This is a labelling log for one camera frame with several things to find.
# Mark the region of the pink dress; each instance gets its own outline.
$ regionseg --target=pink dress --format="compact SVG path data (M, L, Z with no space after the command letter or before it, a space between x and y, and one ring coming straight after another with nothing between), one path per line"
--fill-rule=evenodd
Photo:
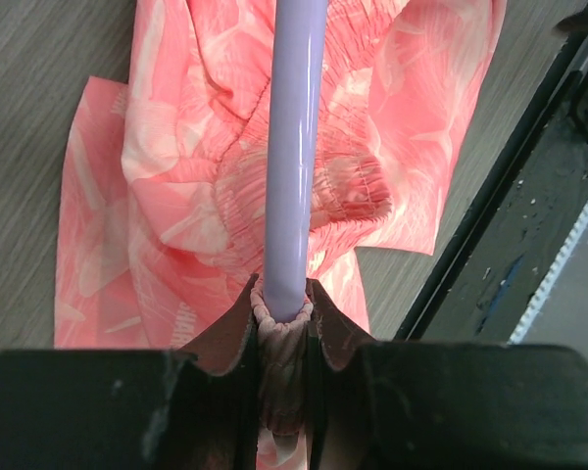
M331 0L308 275L368 329L358 246L430 254L505 0ZM59 348L180 347L262 271L274 0L138 0L63 173Z

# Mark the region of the white strip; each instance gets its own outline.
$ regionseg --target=white strip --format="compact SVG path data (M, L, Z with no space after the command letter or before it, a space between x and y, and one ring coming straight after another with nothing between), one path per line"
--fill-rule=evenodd
M533 297L529 301L527 306L527 310L520 318L514 332L510 336L508 343L510 344L517 344L521 343L524 339L525 335L531 328L536 317L540 314L540 310L544 306L547 299L549 299L549 295L553 290L556 281L560 277L566 262L570 258L570 255L574 251L581 235L586 230L588 226L588 202L584 206L584 209L581 211L581 214L575 221L575 224L572 226L570 233L566 237L564 244L560 248L558 255L556 256L556 260L551 264L549 268L549 272L538 286L538 289L534 293Z

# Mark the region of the lavender pole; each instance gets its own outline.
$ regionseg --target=lavender pole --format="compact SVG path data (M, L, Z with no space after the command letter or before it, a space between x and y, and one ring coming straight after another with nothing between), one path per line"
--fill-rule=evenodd
M277 0L272 55L264 299L292 321L305 295L327 0Z

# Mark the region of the wood grain surface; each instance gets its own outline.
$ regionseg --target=wood grain surface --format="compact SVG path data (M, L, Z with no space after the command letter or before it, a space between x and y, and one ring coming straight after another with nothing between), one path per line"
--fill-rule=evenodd
M52 345L61 169L89 75L126 81L135 0L0 0L0 348ZM463 148L440 253L584 0L510 0ZM436 257L360 251L372 332L392 337Z

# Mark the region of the pink cloth wrapped around rod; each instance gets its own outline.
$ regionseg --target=pink cloth wrapped around rod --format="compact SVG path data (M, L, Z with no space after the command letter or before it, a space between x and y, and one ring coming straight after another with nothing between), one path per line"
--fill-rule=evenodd
M430 254L505 0L331 0L308 252L368 329L358 246ZM64 167L59 348L189 342L262 271L274 0L138 0Z

